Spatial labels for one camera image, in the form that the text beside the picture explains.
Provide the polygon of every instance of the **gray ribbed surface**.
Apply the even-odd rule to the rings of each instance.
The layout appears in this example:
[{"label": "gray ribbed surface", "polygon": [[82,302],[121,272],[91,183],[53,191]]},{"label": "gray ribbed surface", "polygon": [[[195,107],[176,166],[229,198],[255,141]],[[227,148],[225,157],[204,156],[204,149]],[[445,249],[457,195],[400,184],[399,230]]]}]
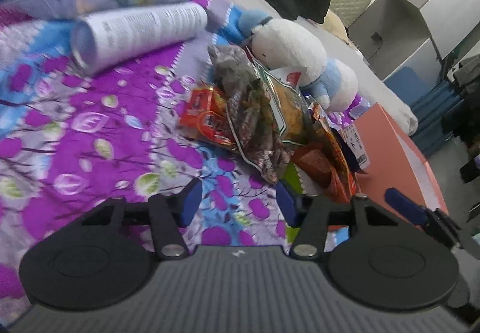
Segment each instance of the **gray ribbed surface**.
[{"label": "gray ribbed surface", "polygon": [[460,333],[443,308],[389,314],[337,293],[313,263],[280,247],[198,247],[160,265],[151,282],[110,308],[69,313],[35,306],[13,333]]}]

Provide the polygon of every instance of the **white cylindrical can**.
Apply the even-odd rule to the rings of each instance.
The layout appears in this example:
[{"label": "white cylindrical can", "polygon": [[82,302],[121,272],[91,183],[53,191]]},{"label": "white cylindrical can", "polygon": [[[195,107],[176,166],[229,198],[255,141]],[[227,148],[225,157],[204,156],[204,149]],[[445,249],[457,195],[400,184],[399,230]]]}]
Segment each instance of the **white cylindrical can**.
[{"label": "white cylindrical can", "polygon": [[197,3],[111,10],[81,17],[70,35],[72,54],[86,76],[129,58],[195,37],[207,25]]}]

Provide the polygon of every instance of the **white cabinet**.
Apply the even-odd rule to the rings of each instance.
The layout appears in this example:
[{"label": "white cabinet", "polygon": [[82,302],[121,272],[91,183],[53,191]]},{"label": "white cabinet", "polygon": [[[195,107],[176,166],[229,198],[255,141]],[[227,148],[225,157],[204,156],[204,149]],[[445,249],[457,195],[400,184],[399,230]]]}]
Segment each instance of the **white cabinet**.
[{"label": "white cabinet", "polygon": [[480,0],[428,0],[420,12],[445,58],[480,22]]},{"label": "white cabinet", "polygon": [[381,80],[410,66],[433,88],[439,59],[478,23],[480,0],[376,0],[349,27],[349,37]]}]

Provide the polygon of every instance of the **metal screw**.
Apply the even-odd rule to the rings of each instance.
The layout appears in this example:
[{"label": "metal screw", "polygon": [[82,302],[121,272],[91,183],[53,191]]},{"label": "metal screw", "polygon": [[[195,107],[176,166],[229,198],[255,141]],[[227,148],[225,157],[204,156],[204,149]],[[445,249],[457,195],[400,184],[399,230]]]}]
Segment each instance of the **metal screw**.
[{"label": "metal screw", "polygon": [[300,244],[294,247],[293,252],[297,256],[312,257],[317,253],[317,248],[310,244]]},{"label": "metal screw", "polygon": [[162,254],[168,257],[179,257],[185,252],[185,248],[178,244],[168,244],[162,248]]}]

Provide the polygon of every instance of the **black cable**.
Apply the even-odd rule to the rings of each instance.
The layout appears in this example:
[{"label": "black cable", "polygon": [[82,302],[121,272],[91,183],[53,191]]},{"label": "black cable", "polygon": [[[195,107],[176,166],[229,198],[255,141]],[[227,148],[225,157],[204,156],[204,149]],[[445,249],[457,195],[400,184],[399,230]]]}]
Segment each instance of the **black cable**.
[{"label": "black cable", "polygon": [[375,50],[375,52],[370,57],[367,58],[368,62],[370,62],[370,60],[375,57],[375,55],[378,53],[382,45],[383,45],[383,39],[380,41],[380,45],[378,45],[377,50]]}]

